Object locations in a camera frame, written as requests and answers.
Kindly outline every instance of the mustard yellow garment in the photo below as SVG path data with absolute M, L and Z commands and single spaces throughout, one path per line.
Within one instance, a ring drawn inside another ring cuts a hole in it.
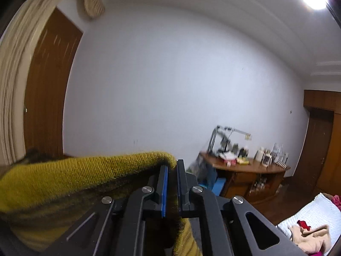
M 128 196 L 164 163 L 176 166 L 175 158 L 163 152 L 15 166 L 0 179 L 0 217 L 24 244 L 43 251 L 103 196 Z M 171 176 L 169 182 L 174 185 L 168 187 L 167 200 L 176 239 L 173 254 L 201 255 L 189 221 L 177 215 L 176 182 Z

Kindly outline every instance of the ceiling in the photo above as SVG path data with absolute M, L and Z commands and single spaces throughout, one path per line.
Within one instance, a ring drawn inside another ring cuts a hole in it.
M 180 7 L 232 26 L 286 62 L 305 80 L 341 82 L 341 29 L 328 9 L 303 0 L 104 0 Z

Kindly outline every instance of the bed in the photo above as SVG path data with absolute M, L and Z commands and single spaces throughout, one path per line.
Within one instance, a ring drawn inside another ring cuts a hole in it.
M 290 238 L 291 231 L 288 226 L 297 225 L 298 220 L 306 221 L 312 228 L 328 224 L 331 249 L 324 255 L 341 255 L 341 211 L 325 195 L 318 194 L 312 202 L 304 206 L 295 215 L 280 222 L 277 228 Z

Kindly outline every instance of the desk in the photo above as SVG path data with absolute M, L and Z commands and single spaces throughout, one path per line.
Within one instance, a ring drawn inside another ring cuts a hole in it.
M 216 168 L 218 177 L 226 178 L 220 196 L 232 198 L 235 195 L 241 195 L 251 204 L 262 203 L 273 198 L 283 180 L 284 173 L 290 169 L 290 167 L 282 169 L 275 164 L 265 167 L 254 159 L 249 159 L 248 165 L 236 164 L 228 167 L 222 159 L 205 152 L 200 152 L 200 156 L 207 164 Z M 260 175 L 267 178 L 266 187 L 259 191 L 250 191 Z

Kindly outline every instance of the red cloth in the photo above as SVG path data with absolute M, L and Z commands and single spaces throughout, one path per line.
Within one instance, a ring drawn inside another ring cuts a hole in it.
M 322 256 L 322 252 L 319 251 L 317 253 L 314 253 L 314 254 L 308 254 L 309 256 Z
M 334 195 L 333 198 L 331 199 L 331 201 L 333 202 L 333 204 L 335 206 L 337 206 L 339 208 L 339 210 L 341 211 L 341 202 L 340 202 L 340 198 L 338 195 Z
M 310 231 L 311 226 L 308 226 L 304 220 L 298 220 L 297 224 L 301 226 L 303 229 Z

